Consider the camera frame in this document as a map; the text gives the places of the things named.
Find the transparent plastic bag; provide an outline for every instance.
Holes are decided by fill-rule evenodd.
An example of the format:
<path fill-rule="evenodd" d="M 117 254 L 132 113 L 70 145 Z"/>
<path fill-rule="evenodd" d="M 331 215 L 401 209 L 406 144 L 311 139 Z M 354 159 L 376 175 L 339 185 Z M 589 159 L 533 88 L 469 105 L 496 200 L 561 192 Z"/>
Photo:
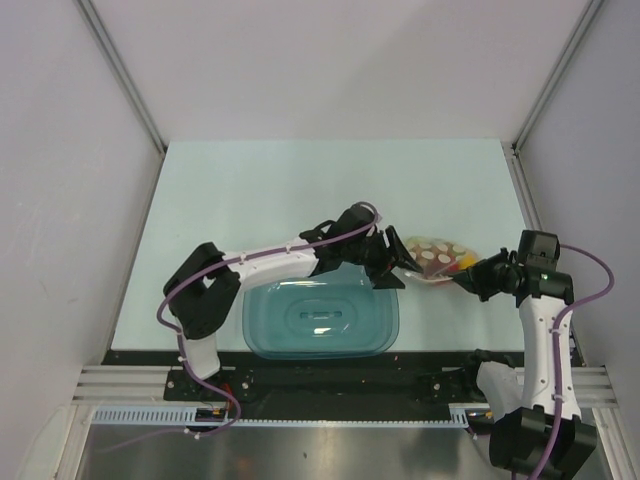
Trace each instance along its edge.
<path fill-rule="evenodd" d="M 410 237 L 404 245 L 422 267 L 422 273 L 405 272 L 405 275 L 422 283 L 449 282 L 452 274 L 478 261 L 478 255 L 470 248 L 442 238 Z"/>

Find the blue container lid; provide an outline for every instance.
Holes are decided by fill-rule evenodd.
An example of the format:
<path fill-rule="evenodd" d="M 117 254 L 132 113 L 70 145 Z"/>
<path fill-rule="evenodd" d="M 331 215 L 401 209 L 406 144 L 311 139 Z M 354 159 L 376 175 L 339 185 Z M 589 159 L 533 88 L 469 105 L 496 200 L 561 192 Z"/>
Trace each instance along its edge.
<path fill-rule="evenodd" d="M 245 293 L 247 345 L 269 359 L 375 355 L 398 336 L 398 295 L 373 290 L 363 267 L 289 279 Z"/>

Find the reflective metal floor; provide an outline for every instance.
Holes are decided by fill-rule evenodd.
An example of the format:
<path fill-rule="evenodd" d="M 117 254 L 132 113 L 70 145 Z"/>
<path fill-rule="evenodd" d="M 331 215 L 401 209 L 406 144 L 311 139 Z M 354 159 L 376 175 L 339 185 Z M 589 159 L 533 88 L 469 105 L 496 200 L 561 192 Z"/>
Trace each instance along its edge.
<path fill-rule="evenodd" d="M 166 434 L 99 452 L 157 428 L 93 426 L 78 480 L 510 478 L 489 464 L 487 439 L 452 429 L 238 427 L 198 441 Z M 576 478 L 611 478 L 604 465 L 595 452 Z"/>

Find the white table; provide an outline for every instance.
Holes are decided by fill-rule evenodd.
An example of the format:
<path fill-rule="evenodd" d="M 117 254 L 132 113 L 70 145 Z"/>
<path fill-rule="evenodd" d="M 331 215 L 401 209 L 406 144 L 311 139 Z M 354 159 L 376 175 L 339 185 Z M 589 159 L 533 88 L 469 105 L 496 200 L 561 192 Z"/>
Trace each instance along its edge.
<path fill-rule="evenodd" d="M 381 225 L 402 238 L 443 237 L 481 256 L 517 247 L 525 228 L 497 140 L 173 142 L 111 349 L 176 349 L 155 312 L 165 282 L 199 244 L 281 244 L 358 200 L 375 204 Z M 480 303 L 454 285 L 405 283 L 390 350 L 523 349 L 513 298 Z M 240 313 L 232 309 L 218 331 L 220 350 L 248 350 Z"/>

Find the wall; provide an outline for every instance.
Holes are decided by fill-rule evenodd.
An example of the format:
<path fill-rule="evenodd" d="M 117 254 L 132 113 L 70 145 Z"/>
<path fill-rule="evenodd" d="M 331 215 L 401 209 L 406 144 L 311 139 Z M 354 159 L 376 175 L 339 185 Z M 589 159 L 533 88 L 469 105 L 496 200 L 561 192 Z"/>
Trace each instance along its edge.
<path fill-rule="evenodd" d="M 586 3 L 95 1 L 171 140 L 513 140 Z"/>
<path fill-rule="evenodd" d="M 0 477 L 108 334 L 160 161 L 71 0 L 0 15 Z"/>
<path fill-rule="evenodd" d="M 589 363 L 606 364 L 640 440 L 640 2 L 608 3 L 523 151 L 540 216 L 562 241 L 599 254 L 617 286 L 576 313 Z M 606 276 L 565 254 L 579 296 Z"/>

